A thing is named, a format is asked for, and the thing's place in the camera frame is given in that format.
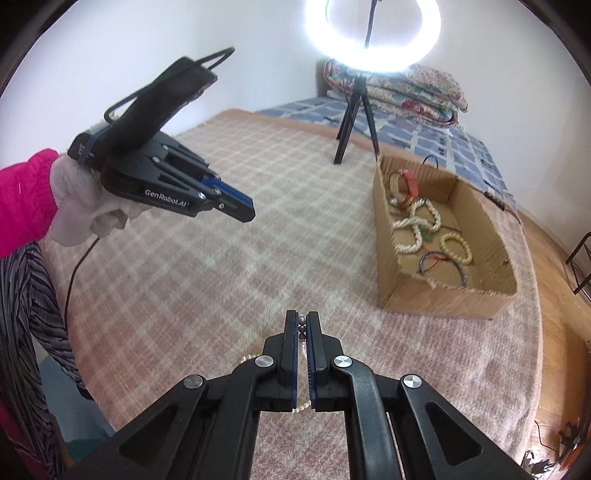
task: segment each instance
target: person's arm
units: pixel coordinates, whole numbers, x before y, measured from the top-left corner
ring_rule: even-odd
[[[0,258],[49,230],[57,212],[49,174],[58,156],[42,150],[26,163],[0,170]]]

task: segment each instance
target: hand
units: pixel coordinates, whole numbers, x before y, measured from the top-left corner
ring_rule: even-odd
[[[86,241],[92,234],[103,238],[113,229],[123,229],[150,207],[107,192],[98,173],[67,155],[51,166],[49,183],[58,207],[51,223],[51,238],[65,247]]]

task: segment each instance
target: metal screw cap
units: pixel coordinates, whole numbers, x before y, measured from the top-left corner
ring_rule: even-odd
[[[353,361],[346,355],[339,355],[335,357],[335,365],[339,368],[347,368],[353,364]]]
[[[273,357],[269,356],[269,355],[260,355],[257,356],[255,363],[259,366],[259,367],[270,367],[273,364],[274,360]]]
[[[423,380],[421,380],[421,377],[414,374],[407,375],[402,379],[402,381],[408,388],[418,388],[423,384]]]
[[[183,385],[187,388],[190,388],[191,390],[194,388],[199,388],[201,385],[203,385],[203,378],[201,378],[199,375],[189,375],[183,380]]]

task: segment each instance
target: light stand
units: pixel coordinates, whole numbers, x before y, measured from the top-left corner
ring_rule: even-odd
[[[369,39],[371,38],[371,31],[374,26],[374,13],[377,4],[378,0],[372,0],[369,10],[368,30],[367,35],[365,36],[365,48],[369,47]],[[375,131],[374,113],[369,104],[365,77],[360,73],[353,81],[353,92],[347,103],[347,110],[345,110],[343,121],[340,124],[339,133],[336,136],[336,139],[339,140],[339,146],[337,147],[335,161],[333,162],[335,165],[338,165],[343,161],[343,155],[345,154],[345,149],[349,143],[351,131],[353,130],[353,125],[355,124],[355,118],[357,117],[361,102],[363,102],[363,109],[365,110],[365,116],[368,121],[369,135],[374,144],[376,161],[379,157],[378,134]]]

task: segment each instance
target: red bracelet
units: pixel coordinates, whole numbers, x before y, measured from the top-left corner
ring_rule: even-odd
[[[404,180],[404,183],[407,187],[407,194],[404,200],[400,201],[398,195],[400,194],[400,179]],[[402,210],[410,207],[413,202],[418,197],[418,181],[417,177],[415,176],[414,172],[410,170],[398,170],[395,173],[390,175],[390,195],[393,199],[396,199],[394,202],[397,208]]]

